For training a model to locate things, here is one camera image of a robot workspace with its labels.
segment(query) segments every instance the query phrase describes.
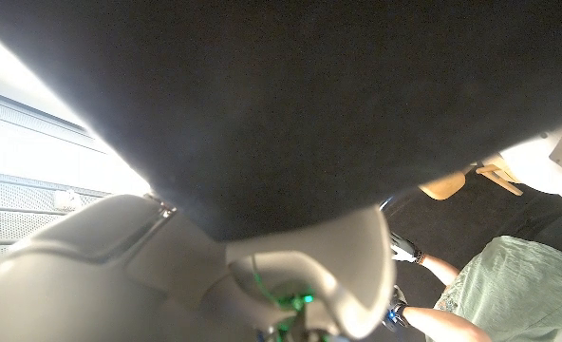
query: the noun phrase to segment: wrist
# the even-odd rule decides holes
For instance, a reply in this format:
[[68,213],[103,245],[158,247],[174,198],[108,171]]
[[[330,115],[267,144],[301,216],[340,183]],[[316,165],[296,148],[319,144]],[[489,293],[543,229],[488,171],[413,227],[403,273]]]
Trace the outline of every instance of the wrist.
[[422,265],[422,263],[424,262],[424,258],[426,257],[426,254],[423,253],[421,250],[417,250],[416,254],[414,255],[414,263],[417,263],[419,265]]

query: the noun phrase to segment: green shirt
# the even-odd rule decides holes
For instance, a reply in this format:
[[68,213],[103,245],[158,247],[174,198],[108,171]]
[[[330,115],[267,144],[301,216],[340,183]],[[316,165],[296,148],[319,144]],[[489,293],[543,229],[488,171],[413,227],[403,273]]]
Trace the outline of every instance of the green shirt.
[[497,237],[462,269],[435,308],[466,318],[495,342],[551,342],[562,330],[562,253]]

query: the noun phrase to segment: hand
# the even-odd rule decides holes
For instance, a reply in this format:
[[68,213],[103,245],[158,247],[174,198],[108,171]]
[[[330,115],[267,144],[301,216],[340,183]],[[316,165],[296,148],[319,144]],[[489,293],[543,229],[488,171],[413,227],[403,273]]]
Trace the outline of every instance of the hand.
[[393,260],[421,263],[424,257],[422,251],[414,243],[393,232],[391,232],[391,249],[395,251]]
[[407,300],[405,300],[405,295],[403,295],[402,290],[399,286],[395,285],[395,291],[393,292],[393,297],[388,304],[388,311],[383,317],[383,325],[387,327],[392,332],[397,330],[397,325],[402,327],[409,327],[409,323],[403,316],[403,309],[407,306]]

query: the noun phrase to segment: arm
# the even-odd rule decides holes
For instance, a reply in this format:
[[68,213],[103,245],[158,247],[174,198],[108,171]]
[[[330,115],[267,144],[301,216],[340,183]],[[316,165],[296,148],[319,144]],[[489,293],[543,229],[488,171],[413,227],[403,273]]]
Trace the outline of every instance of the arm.
[[445,286],[450,285],[459,276],[456,267],[434,256],[424,255],[421,265],[429,269]]
[[403,316],[411,326],[436,341],[492,342],[484,330],[453,313],[405,307]]

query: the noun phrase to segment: car floor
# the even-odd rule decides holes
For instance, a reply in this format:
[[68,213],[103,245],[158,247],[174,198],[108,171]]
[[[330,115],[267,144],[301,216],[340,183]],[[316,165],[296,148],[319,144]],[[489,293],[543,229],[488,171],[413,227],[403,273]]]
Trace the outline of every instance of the car floor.
[[[539,240],[562,250],[562,199],[518,184],[520,197],[470,172],[466,184],[446,200],[416,188],[393,198],[384,214],[389,228],[425,253],[464,267],[493,238],[510,235]],[[397,263],[397,285],[410,305],[432,308],[443,284],[421,266]],[[422,342],[414,328],[393,333],[380,326],[363,341]]]

